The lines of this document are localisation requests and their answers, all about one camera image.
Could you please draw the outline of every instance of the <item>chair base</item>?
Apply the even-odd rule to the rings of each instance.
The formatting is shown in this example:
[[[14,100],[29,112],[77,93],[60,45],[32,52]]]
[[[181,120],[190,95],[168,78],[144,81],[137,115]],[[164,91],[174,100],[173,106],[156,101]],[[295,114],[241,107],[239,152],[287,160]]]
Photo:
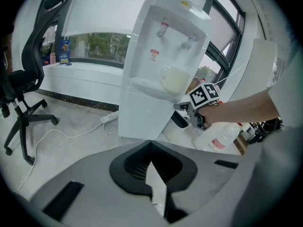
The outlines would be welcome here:
[[[17,106],[15,108],[16,113],[18,114],[18,119],[15,122],[13,128],[10,130],[9,135],[4,143],[4,148],[6,150],[6,154],[10,156],[12,154],[12,149],[9,148],[9,144],[16,135],[18,131],[20,131],[20,142],[21,142],[21,149],[23,158],[27,163],[33,165],[35,162],[35,158],[31,157],[27,154],[27,141],[26,141],[26,127],[29,126],[30,122],[38,122],[38,121],[45,121],[50,120],[54,125],[57,125],[59,119],[56,118],[54,115],[37,115],[33,114],[39,106],[43,108],[47,107],[47,102],[43,99],[40,102],[36,103],[32,107],[27,106],[27,110],[22,112],[20,107]]]

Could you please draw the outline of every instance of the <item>white bottle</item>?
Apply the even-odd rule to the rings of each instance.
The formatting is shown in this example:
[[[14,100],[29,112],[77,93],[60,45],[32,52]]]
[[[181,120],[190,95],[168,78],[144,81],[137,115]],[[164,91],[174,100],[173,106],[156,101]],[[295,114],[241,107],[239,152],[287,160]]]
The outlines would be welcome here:
[[[214,123],[193,141],[200,150],[221,152],[238,137],[241,127],[237,123]]]

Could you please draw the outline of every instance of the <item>white mug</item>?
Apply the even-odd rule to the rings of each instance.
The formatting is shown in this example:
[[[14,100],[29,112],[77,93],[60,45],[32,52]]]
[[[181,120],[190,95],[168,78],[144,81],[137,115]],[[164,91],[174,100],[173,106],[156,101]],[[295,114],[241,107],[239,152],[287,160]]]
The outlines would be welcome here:
[[[184,89],[188,79],[189,74],[176,68],[163,67],[161,70],[162,76],[160,77],[162,86],[166,91],[171,94],[179,94]]]

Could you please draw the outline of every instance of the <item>power strip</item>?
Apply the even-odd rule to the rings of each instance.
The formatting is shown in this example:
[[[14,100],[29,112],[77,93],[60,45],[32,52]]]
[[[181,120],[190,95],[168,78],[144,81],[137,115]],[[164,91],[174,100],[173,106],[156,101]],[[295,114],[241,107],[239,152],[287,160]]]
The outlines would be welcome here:
[[[119,115],[119,111],[108,114],[108,115],[104,116],[103,118],[101,118],[101,122],[106,123],[106,122],[110,121],[111,119],[118,117],[118,115]]]

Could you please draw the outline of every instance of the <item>hand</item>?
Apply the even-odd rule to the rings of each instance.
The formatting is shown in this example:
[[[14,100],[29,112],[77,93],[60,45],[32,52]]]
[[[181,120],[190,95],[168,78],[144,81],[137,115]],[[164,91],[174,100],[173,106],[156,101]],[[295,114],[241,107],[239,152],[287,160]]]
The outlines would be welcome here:
[[[204,126],[205,128],[209,128],[212,126],[212,119],[211,119],[211,107],[213,106],[205,106],[200,109],[198,109],[198,114],[204,117]]]

